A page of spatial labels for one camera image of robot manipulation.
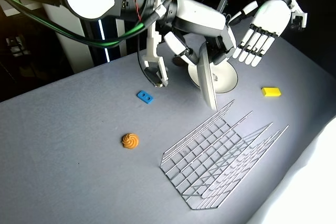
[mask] blue block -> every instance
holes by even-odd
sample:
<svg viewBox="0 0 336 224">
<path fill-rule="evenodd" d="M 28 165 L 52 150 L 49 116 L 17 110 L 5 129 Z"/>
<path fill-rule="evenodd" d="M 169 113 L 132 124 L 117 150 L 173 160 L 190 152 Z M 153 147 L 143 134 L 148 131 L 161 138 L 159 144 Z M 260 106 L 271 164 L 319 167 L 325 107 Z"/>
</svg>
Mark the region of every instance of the blue block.
<svg viewBox="0 0 336 224">
<path fill-rule="evenodd" d="M 136 96 L 147 104 L 150 104 L 154 100 L 154 98 L 150 94 L 146 93 L 143 90 L 141 90 Z"/>
</svg>

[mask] dark background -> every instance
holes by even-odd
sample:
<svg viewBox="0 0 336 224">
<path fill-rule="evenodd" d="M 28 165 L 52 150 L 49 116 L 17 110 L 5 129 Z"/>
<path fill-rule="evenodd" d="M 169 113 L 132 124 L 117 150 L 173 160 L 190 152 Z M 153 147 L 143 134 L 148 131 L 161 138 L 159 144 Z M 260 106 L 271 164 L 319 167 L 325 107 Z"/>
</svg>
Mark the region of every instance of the dark background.
<svg viewBox="0 0 336 224">
<path fill-rule="evenodd" d="M 216 8 L 220 0 L 204 0 Z M 229 0 L 226 13 L 235 14 L 253 0 Z M 334 0 L 300 0 L 308 13 L 307 28 L 297 32 L 287 28 L 282 37 L 301 50 L 323 69 L 336 77 L 336 4 Z M 36 10 L 45 15 L 42 9 Z M 6 17 L 0 10 L 0 101 L 41 87 L 73 74 L 53 31 L 18 14 Z M 108 26 L 106 35 L 115 34 Z M 145 36 L 141 39 L 142 48 Z M 135 40 L 127 41 L 128 53 L 136 51 Z"/>
</svg>

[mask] table surface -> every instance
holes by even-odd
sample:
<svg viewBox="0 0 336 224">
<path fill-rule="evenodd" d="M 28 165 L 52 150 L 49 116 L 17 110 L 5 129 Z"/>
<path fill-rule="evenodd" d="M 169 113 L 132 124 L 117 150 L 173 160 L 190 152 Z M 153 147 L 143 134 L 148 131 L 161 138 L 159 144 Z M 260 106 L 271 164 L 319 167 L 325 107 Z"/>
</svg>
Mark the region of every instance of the table surface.
<svg viewBox="0 0 336 224">
<path fill-rule="evenodd" d="M 248 20 L 234 28 L 237 41 Z M 204 39 L 187 35 L 196 51 Z M 95 67 L 0 103 L 0 223 L 245 223 L 281 181 L 322 127 L 336 114 L 336 81 L 283 39 L 259 66 L 235 59 L 237 87 L 226 121 L 240 135 L 274 122 L 268 134 L 289 129 L 218 209 L 190 210 L 160 170 L 162 154 L 214 112 L 186 69 L 172 64 L 169 85 L 155 88 L 136 55 Z M 263 97 L 261 87 L 283 95 Z M 147 105 L 136 94 L 154 96 Z M 122 147 L 133 132 L 140 144 Z"/>
</svg>

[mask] metal wire basket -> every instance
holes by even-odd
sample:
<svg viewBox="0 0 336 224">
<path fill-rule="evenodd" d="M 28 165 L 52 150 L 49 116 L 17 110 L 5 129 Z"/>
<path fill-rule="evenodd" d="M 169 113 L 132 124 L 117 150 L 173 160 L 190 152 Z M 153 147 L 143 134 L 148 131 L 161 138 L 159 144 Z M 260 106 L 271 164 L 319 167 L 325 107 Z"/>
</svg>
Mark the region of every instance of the metal wire basket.
<svg viewBox="0 0 336 224">
<path fill-rule="evenodd" d="M 162 157 L 161 170 L 191 209 L 221 206 L 243 178 L 258 163 L 283 132 L 261 138 L 273 123 L 240 137 L 223 117 L 234 101 L 169 148 Z"/>
</svg>

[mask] yellow sponge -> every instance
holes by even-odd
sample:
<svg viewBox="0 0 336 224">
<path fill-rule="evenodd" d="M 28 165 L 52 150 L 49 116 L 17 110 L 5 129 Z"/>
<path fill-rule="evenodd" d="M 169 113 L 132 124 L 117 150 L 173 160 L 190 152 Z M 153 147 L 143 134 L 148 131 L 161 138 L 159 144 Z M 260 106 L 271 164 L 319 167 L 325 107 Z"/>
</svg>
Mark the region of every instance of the yellow sponge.
<svg viewBox="0 0 336 224">
<path fill-rule="evenodd" d="M 281 92 L 279 88 L 262 88 L 262 94 L 265 97 L 279 97 L 281 96 Z"/>
</svg>

